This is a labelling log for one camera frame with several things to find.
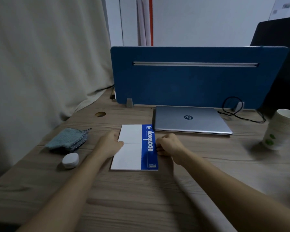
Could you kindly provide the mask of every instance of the curtain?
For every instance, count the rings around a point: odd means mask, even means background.
[[[0,173],[112,84],[101,0],[0,0]]]
[[[136,0],[140,46],[151,46],[149,0]]]

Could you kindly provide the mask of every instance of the desk surface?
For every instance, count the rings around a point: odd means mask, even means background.
[[[24,223],[73,174],[75,169],[62,170],[62,156],[44,149],[62,129],[92,127],[78,150],[83,160],[105,132],[119,131],[122,124],[152,122],[152,107],[128,109],[109,95],[110,90],[75,113],[0,178],[0,222]],[[106,115],[96,117],[101,111]],[[221,170],[290,207],[290,142],[280,152],[269,151],[259,144],[267,123],[221,116],[232,136],[178,134],[179,139]],[[255,111],[243,111],[241,116],[260,119]],[[169,157],[159,157],[157,172],[110,172],[110,163],[104,164],[93,184],[77,231],[235,231],[186,170]]]

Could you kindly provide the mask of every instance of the forearm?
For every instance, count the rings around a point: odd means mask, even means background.
[[[184,151],[182,166],[239,231],[290,231],[290,209]]]
[[[93,180],[105,160],[98,152],[91,153],[38,214],[18,231],[74,231]]]

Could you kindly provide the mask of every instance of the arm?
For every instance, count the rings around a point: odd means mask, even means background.
[[[113,131],[100,138],[77,172],[50,198],[44,207],[18,232],[74,231],[88,197],[88,192],[104,161],[124,145]]]
[[[159,155],[172,156],[238,231],[290,231],[290,209],[222,172],[186,149],[175,134],[158,138]]]

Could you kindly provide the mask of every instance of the stack of paper cups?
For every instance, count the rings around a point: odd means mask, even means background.
[[[280,150],[290,140],[290,110],[279,109],[270,121],[262,143],[271,150]]]

